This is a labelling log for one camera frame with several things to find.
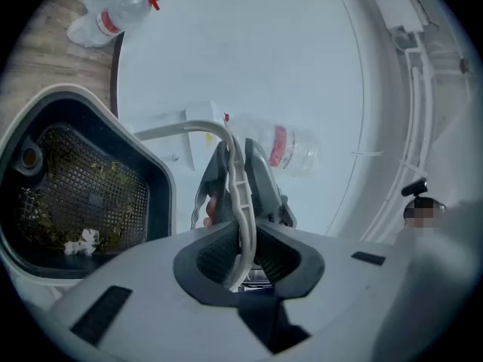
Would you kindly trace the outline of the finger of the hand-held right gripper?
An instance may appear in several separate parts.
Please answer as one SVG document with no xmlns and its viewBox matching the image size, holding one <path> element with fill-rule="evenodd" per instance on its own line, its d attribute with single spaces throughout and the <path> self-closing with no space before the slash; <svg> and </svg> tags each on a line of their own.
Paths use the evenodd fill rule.
<svg viewBox="0 0 483 362">
<path fill-rule="evenodd" d="M 212 224 L 230 222 L 235 225 L 232 212 L 231 194 L 226 190 L 228 178 L 229 150 L 225 141 L 220 142 L 203 174 L 195 194 L 195 207 L 191 215 L 191 229 L 195 229 L 199 220 L 199 212 L 205 202 L 214 202 Z"/>
<path fill-rule="evenodd" d="M 278 187 L 262 146 L 250 138 L 245 139 L 245 172 L 255 218 L 295 228 L 297 220 L 288 206 L 288 197 Z"/>
</svg>

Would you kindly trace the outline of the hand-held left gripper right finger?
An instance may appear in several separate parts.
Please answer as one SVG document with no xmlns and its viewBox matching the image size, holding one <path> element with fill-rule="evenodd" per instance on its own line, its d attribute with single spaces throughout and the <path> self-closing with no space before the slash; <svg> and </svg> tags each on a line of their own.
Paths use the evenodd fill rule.
<svg viewBox="0 0 483 362">
<path fill-rule="evenodd" d="M 332 238 L 263 223 L 258 230 L 297 249 L 298 269 L 284 278 L 290 290 L 306 284 L 322 259 L 318 283 L 303 297 L 282 307 L 296 342 L 280 342 L 281 351 L 258 361 L 403 361 L 401 290 L 411 262 L 411 239 L 396 244 Z"/>
</svg>

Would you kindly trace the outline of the person's right hand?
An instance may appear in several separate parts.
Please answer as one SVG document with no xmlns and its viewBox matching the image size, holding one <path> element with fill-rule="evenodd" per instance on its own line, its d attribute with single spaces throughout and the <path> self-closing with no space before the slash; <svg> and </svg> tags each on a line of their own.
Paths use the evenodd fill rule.
<svg viewBox="0 0 483 362">
<path fill-rule="evenodd" d="M 217 196 L 214 195 L 211 197 L 210 201 L 207 203 L 206 206 L 206 214 L 207 216 L 203 220 L 204 227 L 211 227 L 214 224 L 214 220 L 216 217 L 216 207 L 217 207 Z"/>
</svg>

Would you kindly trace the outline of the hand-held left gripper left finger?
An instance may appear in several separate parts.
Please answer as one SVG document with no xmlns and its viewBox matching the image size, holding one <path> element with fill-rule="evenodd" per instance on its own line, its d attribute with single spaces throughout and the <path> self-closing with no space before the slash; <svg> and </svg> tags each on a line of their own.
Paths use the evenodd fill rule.
<svg viewBox="0 0 483 362">
<path fill-rule="evenodd" d="M 51 309 L 70 330 L 109 287 L 131 291 L 98 343 L 126 361 L 259 361 L 269 350 L 242 322 L 235 308 L 200 304 L 174 278 L 177 253 L 211 236 L 196 229 L 146 242 L 116 256 L 71 288 Z"/>
</svg>

